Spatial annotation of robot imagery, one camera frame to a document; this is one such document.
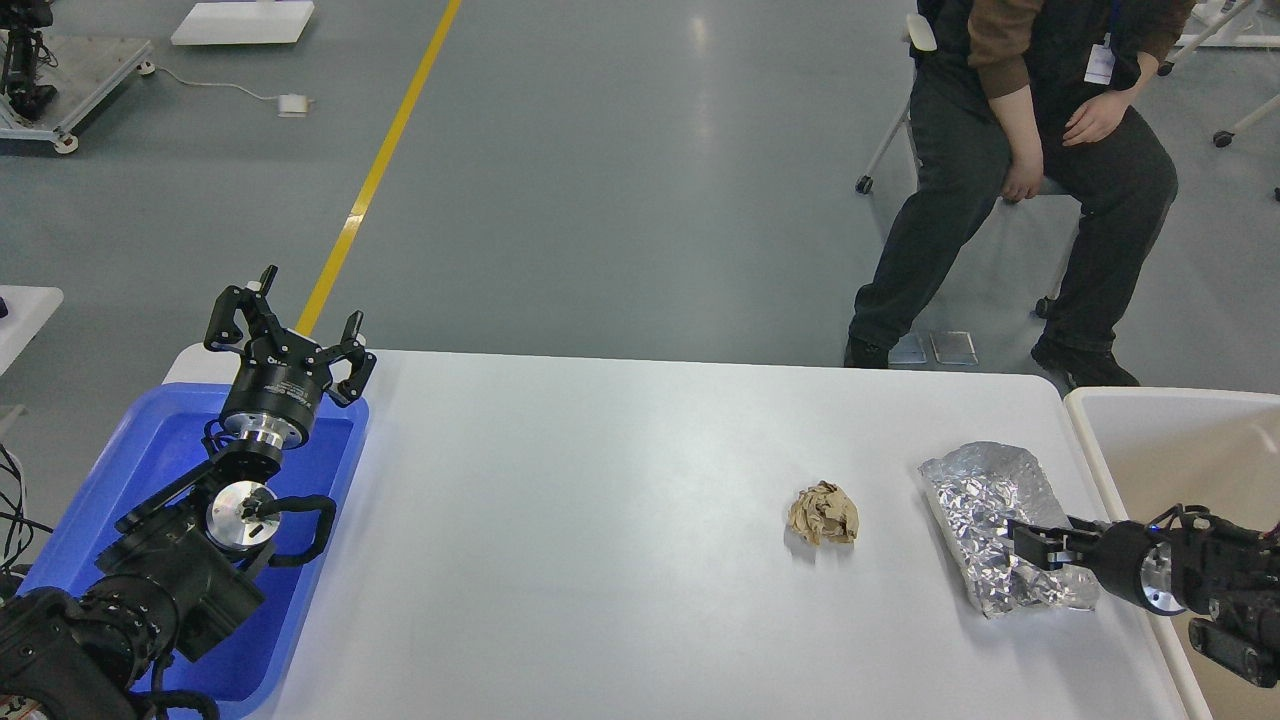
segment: lanyard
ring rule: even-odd
[[[1115,38],[1116,27],[1120,26],[1120,0],[1111,0],[1111,18],[1107,20],[1107,35],[1102,38],[1103,47],[1111,47]]]

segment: yellow floor line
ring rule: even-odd
[[[374,193],[378,192],[378,186],[383,182],[387,165],[390,164],[392,156],[396,154],[396,146],[399,145],[404,126],[408,124],[408,118],[413,114],[417,97],[422,94],[428,76],[431,74],[431,65],[435,64],[435,58],[440,54],[440,46],[444,45],[444,38],[449,35],[449,27],[453,26],[453,17],[458,14],[461,4],[462,0],[449,0],[448,8],[444,9],[444,17],[440,18],[440,24],[435,28],[435,35],[426,47],[426,54],[422,55],[422,61],[417,65],[417,72],[413,73],[413,81],[410,82],[399,110],[396,113],[396,119],[392,120],[392,127],[387,131],[387,137],[383,138],[383,146],[378,150],[369,176],[365,177],[365,184],[361,186],[360,195],[356,196],[356,202],[347,215],[347,222],[343,223],[342,232],[338,233],[338,241],[334,242],[333,251],[329,252],[329,260],[325,261],[320,278],[316,279],[316,284],[311,290],[311,297],[307,299],[307,304],[302,309],[302,316],[297,324],[297,332],[302,334],[311,334],[316,320],[320,319],[320,311],[324,310],[324,304],[338,281],[338,273],[342,272],[342,265],[347,261],[347,252],[356,242],[356,233],[360,232],[360,225],[365,222],[369,205],[374,201]]]

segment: chair leg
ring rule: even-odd
[[[1169,59],[1166,59],[1164,63],[1161,63],[1157,74],[1165,77],[1169,73],[1174,72],[1174,65],[1176,65],[1179,60],[1194,53],[1196,49],[1203,45],[1206,40],[1217,35],[1217,31],[1222,29],[1222,26],[1234,20],[1236,15],[1243,13],[1252,4],[1253,0],[1239,0],[1235,4],[1235,6],[1231,8],[1231,10],[1222,13],[1221,17],[1219,17],[1213,23],[1211,23],[1207,28],[1204,28],[1204,32],[1197,35],[1196,38],[1184,45],[1181,50],[1179,50]]]
[[[900,129],[906,127],[910,111],[911,111],[911,101],[908,100],[905,104],[902,104],[902,111],[897,114],[897,119],[893,120],[893,124],[888,128],[888,132],[884,133],[884,138],[881,140],[879,146],[876,147],[876,154],[872,155],[872,161],[867,164],[867,172],[863,173],[863,177],[858,178],[858,184],[854,186],[854,190],[858,191],[858,195],[867,195],[872,191],[872,184],[874,184],[876,182],[874,179],[872,179],[872,176],[876,173],[876,167],[879,165],[879,161],[884,158],[884,152],[888,151],[888,145],[890,142],[893,142],[893,136],[896,136]]]
[[[1257,110],[1240,118],[1240,120],[1234,126],[1231,126],[1230,128],[1213,133],[1213,145],[1219,147],[1226,147],[1228,145],[1231,143],[1231,138],[1234,138],[1236,133],[1249,129],[1253,126],[1253,123],[1261,120],[1263,115],[1266,115],[1271,110],[1275,110],[1276,108],[1280,108],[1280,95],[1276,95],[1271,100],[1267,100]]]
[[[1050,311],[1053,309],[1053,302],[1057,300],[1059,290],[1062,287],[1062,275],[1066,274],[1066,264],[1071,260],[1071,246],[1075,243],[1075,234],[1071,234],[1071,242],[1066,243],[1066,251],[1062,252],[1062,258],[1057,263],[1057,274],[1053,275],[1053,284],[1050,286],[1048,293],[1036,301],[1036,309],[1032,314],[1042,320],[1048,319]]]

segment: wheel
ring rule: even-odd
[[[74,135],[64,135],[61,140],[54,141],[54,150],[59,155],[70,155],[79,147],[79,138]]]

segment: white box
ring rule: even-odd
[[[197,3],[169,41],[174,45],[297,42],[314,12],[311,0]]]
[[[1204,505],[1236,525],[1280,520],[1280,396],[1175,388],[1082,388],[1066,409],[1116,518],[1147,521]],[[1193,651],[1192,614],[1172,619],[1204,700],[1220,720],[1275,720],[1280,692],[1256,688]]]

